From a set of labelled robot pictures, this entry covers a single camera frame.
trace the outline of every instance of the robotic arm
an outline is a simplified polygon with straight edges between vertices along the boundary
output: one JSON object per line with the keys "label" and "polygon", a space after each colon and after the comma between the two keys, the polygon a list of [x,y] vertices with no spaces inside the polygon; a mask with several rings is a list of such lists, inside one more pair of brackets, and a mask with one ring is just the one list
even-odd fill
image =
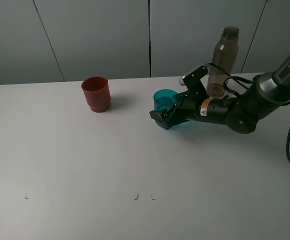
{"label": "robotic arm", "polygon": [[232,98],[209,98],[200,81],[208,67],[206,64],[184,75],[180,82],[188,90],[179,94],[180,101],[169,111],[151,111],[151,118],[165,129],[194,120],[226,125],[237,133],[248,134],[255,131],[259,120],[290,100],[290,56],[275,72],[256,76],[244,94]]}

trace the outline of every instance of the table surface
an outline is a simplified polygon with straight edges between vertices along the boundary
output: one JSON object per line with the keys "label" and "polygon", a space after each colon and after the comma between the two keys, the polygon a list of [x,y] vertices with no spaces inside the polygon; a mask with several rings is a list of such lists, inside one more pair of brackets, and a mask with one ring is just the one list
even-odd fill
{"label": "table surface", "polygon": [[153,95],[178,77],[109,80],[105,113],[80,85],[0,86],[0,240],[290,239],[290,106],[247,135],[164,130]]}

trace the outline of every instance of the bottle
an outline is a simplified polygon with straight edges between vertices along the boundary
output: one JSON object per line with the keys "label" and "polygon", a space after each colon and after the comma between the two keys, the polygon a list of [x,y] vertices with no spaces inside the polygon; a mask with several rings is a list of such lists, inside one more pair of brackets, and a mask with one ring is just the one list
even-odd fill
{"label": "bottle", "polygon": [[[214,50],[212,63],[221,67],[229,74],[238,54],[238,33],[239,29],[234,26],[225,27]],[[222,71],[211,66],[206,88],[207,94],[216,99],[223,97],[225,93],[223,84],[227,77]]]}

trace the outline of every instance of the warning label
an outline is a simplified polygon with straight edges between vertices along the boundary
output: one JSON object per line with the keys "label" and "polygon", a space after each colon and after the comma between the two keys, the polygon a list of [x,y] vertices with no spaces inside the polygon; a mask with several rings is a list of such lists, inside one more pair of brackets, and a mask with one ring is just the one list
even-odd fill
{"label": "warning label", "polygon": [[208,108],[208,104],[211,100],[212,100],[212,98],[211,99],[207,98],[201,104],[201,107],[200,107],[200,115],[201,116],[207,116],[207,108]]}

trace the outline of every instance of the red cup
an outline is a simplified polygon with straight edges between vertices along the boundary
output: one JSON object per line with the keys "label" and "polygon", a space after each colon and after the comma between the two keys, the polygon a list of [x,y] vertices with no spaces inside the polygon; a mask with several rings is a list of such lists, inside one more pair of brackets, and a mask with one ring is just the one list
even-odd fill
{"label": "red cup", "polygon": [[110,107],[110,92],[108,80],[101,76],[94,76],[84,80],[81,84],[87,104],[96,113],[103,113]]}

